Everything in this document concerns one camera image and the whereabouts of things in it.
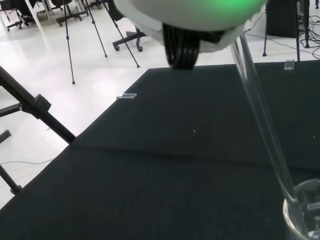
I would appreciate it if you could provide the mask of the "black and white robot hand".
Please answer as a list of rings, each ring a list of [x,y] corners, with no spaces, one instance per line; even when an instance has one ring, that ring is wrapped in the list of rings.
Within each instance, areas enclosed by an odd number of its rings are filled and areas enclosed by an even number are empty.
[[[265,0],[113,0],[111,5],[164,46],[168,65],[190,70],[200,54],[230,46]]]

